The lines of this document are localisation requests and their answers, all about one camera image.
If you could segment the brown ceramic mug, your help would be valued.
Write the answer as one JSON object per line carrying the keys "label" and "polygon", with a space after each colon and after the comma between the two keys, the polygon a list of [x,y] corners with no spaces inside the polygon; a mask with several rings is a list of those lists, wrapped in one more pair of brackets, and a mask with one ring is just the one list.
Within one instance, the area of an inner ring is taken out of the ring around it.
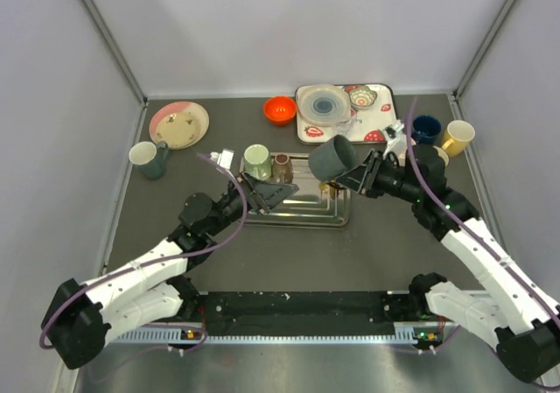
{"label": "brown ceramic mug", "polygon": [[276,154],[272,164],[272,177],[277,183],[291,183],[293,170],[290,157],[285,153]]}

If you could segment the light green ceramic mug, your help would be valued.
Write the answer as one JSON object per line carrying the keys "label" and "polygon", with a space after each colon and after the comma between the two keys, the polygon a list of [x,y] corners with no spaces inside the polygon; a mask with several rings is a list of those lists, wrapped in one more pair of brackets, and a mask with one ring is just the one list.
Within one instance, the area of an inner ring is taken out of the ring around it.
{"label": "light green ceramic mug", "polygon": [[243,170],[261,181],[272,177],[272,158],[268,148],[252,144],[243,153]]}

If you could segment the grey mug black handle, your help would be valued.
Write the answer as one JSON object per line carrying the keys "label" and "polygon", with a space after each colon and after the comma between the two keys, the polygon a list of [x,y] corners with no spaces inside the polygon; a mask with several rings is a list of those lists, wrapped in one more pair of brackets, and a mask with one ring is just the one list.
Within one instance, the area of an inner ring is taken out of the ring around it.
{"label": "grey mug black handle", "polygon": [[357,166],[358,157],[352,143],[336,135],[309,154],[308,165],[317,180],[328,182]]}

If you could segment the cream mug black handle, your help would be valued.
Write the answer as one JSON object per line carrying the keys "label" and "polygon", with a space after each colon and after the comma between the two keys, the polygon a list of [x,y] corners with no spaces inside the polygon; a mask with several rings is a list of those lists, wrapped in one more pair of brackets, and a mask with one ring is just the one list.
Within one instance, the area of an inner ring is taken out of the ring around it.
{"label": "cream mug black handle", "polygon": [[437,155],[443,160],[444,167],[447,167],[450,164],[450,157],[447,152],[442,149],[441,147],[433,145],[433,148],[436,150]]}

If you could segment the navy blue ceramic mug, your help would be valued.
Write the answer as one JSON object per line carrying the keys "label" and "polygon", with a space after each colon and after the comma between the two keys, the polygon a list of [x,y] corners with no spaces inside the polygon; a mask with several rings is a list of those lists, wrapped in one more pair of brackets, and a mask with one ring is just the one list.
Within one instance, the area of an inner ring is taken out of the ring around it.
{"label": "navy blue ceramic mug", "polygon": [[441,132],[440,121],[428,115],[417,116],[412,122],[412,138],[418,144],[433,145]]}

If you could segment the pale yellow ceramic mug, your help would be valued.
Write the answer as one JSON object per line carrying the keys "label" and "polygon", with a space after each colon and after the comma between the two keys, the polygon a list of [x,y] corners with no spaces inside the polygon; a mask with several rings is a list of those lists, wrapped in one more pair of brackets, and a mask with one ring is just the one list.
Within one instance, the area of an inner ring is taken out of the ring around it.
{"label": "pale yellow ceramic mug", "polygon": [[448,123],[440,147],[449,157],[456,157],[466,149],[475,136],[475,128],[470,123],[454,120]]}

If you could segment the bright yellow mug black handle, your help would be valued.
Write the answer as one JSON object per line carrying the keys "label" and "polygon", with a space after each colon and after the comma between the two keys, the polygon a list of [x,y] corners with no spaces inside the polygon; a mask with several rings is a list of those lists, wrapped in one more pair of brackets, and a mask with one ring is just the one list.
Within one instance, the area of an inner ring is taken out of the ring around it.
{"label": "bright yellow mug black handle", "polygon": [[321,182],[319,184],[319,189],[322,194],[328,196],[330,199],[336,199],[340,193],[345,192],[345,188],[334,183],[334,182]]}

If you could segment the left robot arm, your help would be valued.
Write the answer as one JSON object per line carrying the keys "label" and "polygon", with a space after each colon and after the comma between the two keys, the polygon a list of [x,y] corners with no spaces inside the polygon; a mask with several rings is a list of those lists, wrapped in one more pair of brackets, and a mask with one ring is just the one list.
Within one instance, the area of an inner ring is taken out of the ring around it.
{"label": "left robot arm", "polygon": [[227,177],[227,191],[218,200],[190,195],[179,225],[155,247],[104,276],[62,283],[42,320],[40,347],[54,350],[67,368],[82,368],[119,336],[184,312],[196,293],[185,274],[220,248],[214,237],[231,224],[242,228],[249,212],[266,214],[298,191],[293,183],[234,175],[232,157],[229,150],[202,156]]}

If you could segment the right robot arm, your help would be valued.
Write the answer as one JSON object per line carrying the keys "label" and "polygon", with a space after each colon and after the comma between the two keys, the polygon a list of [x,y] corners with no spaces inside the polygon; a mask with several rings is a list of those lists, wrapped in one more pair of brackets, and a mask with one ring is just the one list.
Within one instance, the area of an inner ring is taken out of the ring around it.
{"label": "right robot arm", "polygon": [[475,276],[494,301],[489,306],[435,274],[424,303],[483,340],[518,380],[533,382],[559,365],[559,303],[538,288],[496,242],[479,211],[448,187],[445,163],[427,145],[400,166],[394,155],[371,151],[360,194],[388,194],[411,203],[419,224]]}

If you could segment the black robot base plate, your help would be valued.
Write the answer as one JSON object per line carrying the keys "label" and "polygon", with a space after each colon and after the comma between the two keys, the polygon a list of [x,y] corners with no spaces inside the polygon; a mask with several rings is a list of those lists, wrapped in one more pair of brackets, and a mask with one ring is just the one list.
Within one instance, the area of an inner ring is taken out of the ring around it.
{"label": "black robot base plate", "polygon": [[393,334],[396,323],[425,323],[443,332],[441,317],[406,291],[214,291],[160,323],[200,323],[212,336],[346,336]]}

